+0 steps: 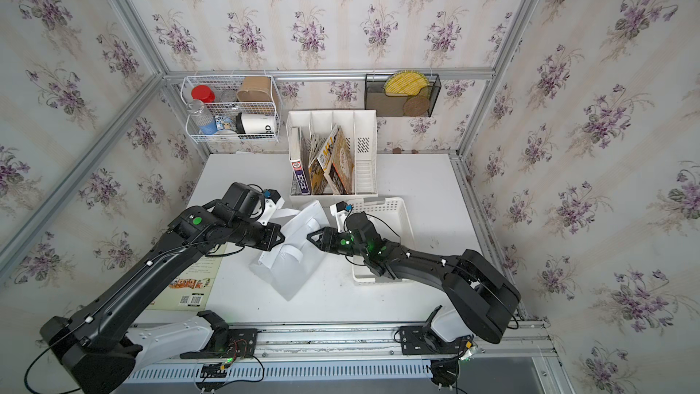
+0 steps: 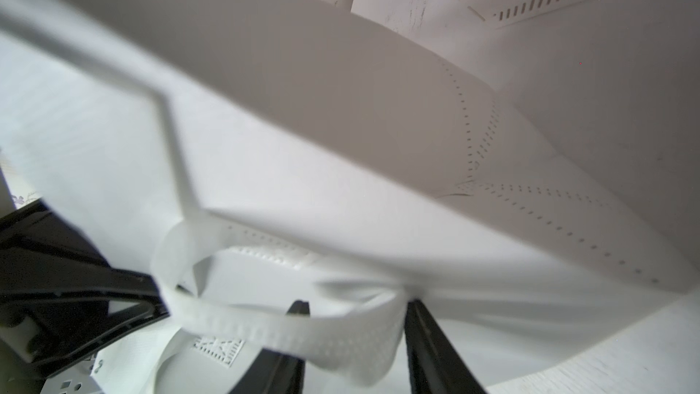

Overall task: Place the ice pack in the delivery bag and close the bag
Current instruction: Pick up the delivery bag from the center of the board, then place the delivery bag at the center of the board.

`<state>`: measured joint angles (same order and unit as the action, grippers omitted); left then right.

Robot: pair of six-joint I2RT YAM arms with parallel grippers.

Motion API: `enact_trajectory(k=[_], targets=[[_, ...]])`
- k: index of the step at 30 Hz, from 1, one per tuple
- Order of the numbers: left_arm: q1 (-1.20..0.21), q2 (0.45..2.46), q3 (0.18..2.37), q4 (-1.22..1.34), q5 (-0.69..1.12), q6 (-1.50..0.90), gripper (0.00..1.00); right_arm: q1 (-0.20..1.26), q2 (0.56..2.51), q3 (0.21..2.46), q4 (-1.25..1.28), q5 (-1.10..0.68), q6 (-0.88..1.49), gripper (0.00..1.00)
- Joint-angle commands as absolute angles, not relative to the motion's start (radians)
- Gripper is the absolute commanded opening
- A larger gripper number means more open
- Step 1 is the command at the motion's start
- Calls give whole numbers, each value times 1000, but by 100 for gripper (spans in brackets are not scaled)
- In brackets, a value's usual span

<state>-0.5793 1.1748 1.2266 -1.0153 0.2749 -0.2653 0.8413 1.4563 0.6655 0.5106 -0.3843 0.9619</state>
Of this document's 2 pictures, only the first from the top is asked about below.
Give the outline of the white insulated delivery bag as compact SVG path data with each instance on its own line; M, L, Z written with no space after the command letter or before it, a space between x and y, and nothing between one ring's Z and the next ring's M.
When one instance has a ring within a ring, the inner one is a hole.
M322 205L310 202L301 209L283 208L273 220L287 218L281 229L285 241L270 252L262 252L249 264L254 275L291 301L324 259L324 252L307 240L309 233L328 226Z

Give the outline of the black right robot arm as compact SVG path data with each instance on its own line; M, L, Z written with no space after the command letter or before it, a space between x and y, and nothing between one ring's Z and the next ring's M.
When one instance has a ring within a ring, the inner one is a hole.
M370 216L352 213L340 229L324 227L306 237L322 252L360 256L377 277L410 280L443 291L475 336L501 342L521 302L517 288L479 252L432 255L382 237Z

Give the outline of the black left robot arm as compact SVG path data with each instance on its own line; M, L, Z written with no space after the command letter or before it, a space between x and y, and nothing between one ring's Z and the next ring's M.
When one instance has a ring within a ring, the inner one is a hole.
M132 372L163 359L229 339L227 323L205 310L159 328L134 328L140 314L186 269L232 243L269 252L284 242L272 215L278 191L235 182L224 197L184 210L160 240L100 297L71 317L52 317L40 329L61 366L84 393L111 393Z

